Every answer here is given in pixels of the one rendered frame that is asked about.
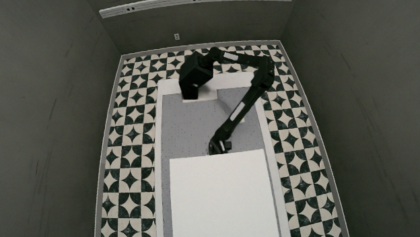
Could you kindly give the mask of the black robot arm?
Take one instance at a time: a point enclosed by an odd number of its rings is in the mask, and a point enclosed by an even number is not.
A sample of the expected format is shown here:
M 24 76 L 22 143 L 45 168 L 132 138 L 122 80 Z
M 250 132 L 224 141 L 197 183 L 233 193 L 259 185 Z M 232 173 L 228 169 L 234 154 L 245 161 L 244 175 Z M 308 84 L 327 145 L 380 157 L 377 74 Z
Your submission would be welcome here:
M 197 57 L 199 67 L 212 71 L 213 64 L 217 61 L 219 64 L 230 62 L 254 67 L 258 71 L 252 78 L 250 82 L 252 85 L 243 99 L 241 99 L 228 119 L 216 130 L 214 136 L 210 139 L 210 147 L 214 149 L 215 155 L 227 154 L 229 150 L 232 150 L 232 142 L 226 140 L 232 136 L 234 129 L 254 103 L 273 85 L 275 78 L 275 62 L 268 56 L 254 56 L 219 50 L 219 48 L 213 46 L 204 57 L 199 55 Z

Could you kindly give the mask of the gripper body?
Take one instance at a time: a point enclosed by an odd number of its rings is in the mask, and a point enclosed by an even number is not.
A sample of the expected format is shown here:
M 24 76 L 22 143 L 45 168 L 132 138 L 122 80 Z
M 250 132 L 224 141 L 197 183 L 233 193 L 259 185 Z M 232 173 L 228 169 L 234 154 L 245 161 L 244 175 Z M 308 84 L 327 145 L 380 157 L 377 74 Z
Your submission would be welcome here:
M 213 150 L 214 150 L 214 149 L 212 149 L 212 148 L 210 147 L 210 142 L 209 142 L 209 154 L 210 154 L 210 156 L 211 156 L 211 155 L 215 155 L 215 154 L 214 154 L 214 152 L 213 152 Z

